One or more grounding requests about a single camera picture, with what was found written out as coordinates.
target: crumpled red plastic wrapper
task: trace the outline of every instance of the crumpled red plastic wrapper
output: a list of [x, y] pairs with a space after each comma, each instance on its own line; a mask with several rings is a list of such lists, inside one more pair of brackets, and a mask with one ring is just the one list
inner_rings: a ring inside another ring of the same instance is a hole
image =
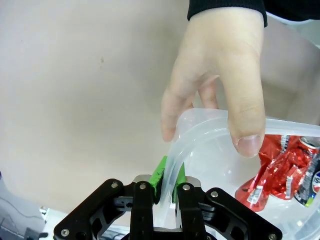
[[261, 168], [236, 191], [235, 198], [255, 212], [265, 208], [270, 194], [292, 199], [311, 164], [307, 152], [300, 136], [266, 135], [259, 152]]

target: human hand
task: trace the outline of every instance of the human hand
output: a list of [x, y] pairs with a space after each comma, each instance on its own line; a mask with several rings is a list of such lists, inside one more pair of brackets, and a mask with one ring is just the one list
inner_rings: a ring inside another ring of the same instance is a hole
[[219, 77], [234, 147], [245, 157], [259, 152], [265, 135], [260, 76], [263, 35], [263, 16], [252, 9], [216, 8], [191, 18], [162, 99], [165, 141], [172, 140], [178, 117], [193, 107], [197, 91], [205, 108], [218, 108], [215, 79]]

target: plastic container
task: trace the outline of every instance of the plastic container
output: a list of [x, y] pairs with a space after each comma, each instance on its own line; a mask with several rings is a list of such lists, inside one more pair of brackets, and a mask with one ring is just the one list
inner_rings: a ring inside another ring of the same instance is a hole
[[[266, 134], [320, 137], [320, 126], [267, 118]], [[183, 162], [186, 175], [198, 178], [204, 191], [219, 187], [231, 196], [260, 169], [258, 156], [244, 158], [235, 150], [228, 130], [228, 111], [200, 108], [186, 111], [178, 120], [174, 139], [165, 167], [162, 209], [169, 208]], [[258, 214], [280, 228], [284, 240], [319, 239], [320, 194], [310, 207], [294, 198], [282, 200], [270, 196], [265, 209]], [[158, 216], [158, 221], [163, 219], [166, 211]]]

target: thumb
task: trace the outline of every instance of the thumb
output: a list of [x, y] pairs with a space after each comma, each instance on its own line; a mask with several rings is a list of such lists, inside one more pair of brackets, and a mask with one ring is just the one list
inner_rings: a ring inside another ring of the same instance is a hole
[[258, 154], [265, 136], [265, 108], [260, 59], [252, 55], [228, 60], [221, 69], [228, 104], [228, 125], [236, 150], [244, 157]]

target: metal bolt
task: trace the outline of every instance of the metal bolt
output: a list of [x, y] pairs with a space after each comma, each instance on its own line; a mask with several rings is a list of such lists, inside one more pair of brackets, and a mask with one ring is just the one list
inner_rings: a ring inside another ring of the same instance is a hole
[[145, 184], [145, 183], [141, 183], [141, 184], [140, 184], [140, 189], [141, 189], [141, 190], [146, 189], [146, 184]]
[[188, 190], [190, 190], [190, 186], [187, 185], [187, 184], [183, 185], [182, 189], [185, 190], [185, 191], [188, 191]]
[[116, 183], [116, 182], [112, 183], [112, 184], [111, 184], [111, 187], [112, 187], [113, 189], [115, 189], [116, 187], [118, 187], [118, 183]]
[[69, 235], [69, 230], [68, 229], [62, 229], [62, 231], [61, 231], [61, 236], [62, 237], [66, 237], [66, 236], [68, 236]]
[[211, 192], [211, 197], [216, 198], [219, 194], [216, 191]]
[[269, 235], [269, 239], [270, 240], [277, 240], [277, 236], [272, 233], [272, 234]]

